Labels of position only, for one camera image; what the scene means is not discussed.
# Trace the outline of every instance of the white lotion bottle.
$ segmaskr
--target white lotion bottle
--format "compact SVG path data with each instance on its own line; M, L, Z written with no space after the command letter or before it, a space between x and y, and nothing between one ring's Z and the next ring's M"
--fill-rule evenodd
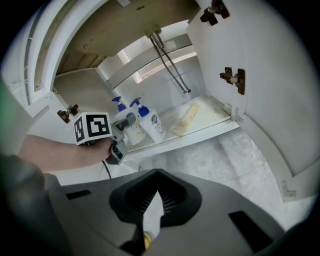
M162 124L156 111L153 108L149 110L146 106L141 105L139 102L140 99L141 97L138 97L132 101L130 107L137 104L140 115L139 121L142 128L150 135L155 143L163 142L167 133L166 128Z
M122 103L120 103L121 97L115 97L112 101L118 103L118 110L119 113L114 117L115 120L119 121L121 119L130 117L132 115L135 116L134 112L131 111L129 108L126 108L126 106ZM141 142L146 137L146 132L139 124L138 117L136 116L135 122L127 129L124 130L124 133L127 135L130 143L132 145L136 145L139 142Z

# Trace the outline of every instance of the white floor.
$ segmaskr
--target white floor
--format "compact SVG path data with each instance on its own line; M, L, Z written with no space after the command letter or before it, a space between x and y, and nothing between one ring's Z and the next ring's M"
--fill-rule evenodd
M265 158L240 128L136 162L144 170L162 168L225 184L268 212L285 230L306 218L315 200L282 202Z

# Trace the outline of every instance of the hand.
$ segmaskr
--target hand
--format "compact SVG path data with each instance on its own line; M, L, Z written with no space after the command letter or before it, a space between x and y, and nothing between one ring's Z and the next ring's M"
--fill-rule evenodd
M102 138L95 142L93 145L96 149L97 154L101 155L101 160L107 159L110 155L110 148L112 144L112 139Z

